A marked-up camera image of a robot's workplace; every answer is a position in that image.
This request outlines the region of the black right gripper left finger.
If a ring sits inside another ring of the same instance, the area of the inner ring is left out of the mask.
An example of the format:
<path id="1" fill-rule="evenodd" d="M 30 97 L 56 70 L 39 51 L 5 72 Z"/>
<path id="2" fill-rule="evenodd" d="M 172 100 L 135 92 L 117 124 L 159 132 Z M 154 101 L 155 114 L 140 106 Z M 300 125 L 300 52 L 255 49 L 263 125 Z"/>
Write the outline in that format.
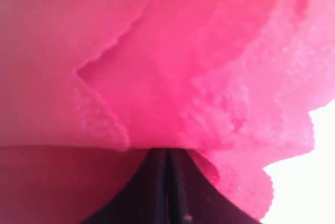
<path id="1" fill-rule="evenodd" d="M 164 224 L 166 213 L 167 151 L 151 149 L 132 179 L 85 224 Z"/>

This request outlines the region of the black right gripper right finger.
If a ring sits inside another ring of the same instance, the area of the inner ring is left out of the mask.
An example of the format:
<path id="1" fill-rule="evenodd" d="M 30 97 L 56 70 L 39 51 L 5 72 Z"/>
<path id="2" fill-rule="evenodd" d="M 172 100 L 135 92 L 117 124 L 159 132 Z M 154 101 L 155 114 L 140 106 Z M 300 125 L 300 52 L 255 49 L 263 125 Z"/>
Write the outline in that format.
<path id="1" fill-rule="evenodd" d="M 183 149 L 166 153 L 167 223 L 258 223 L 222 196 Z"/>

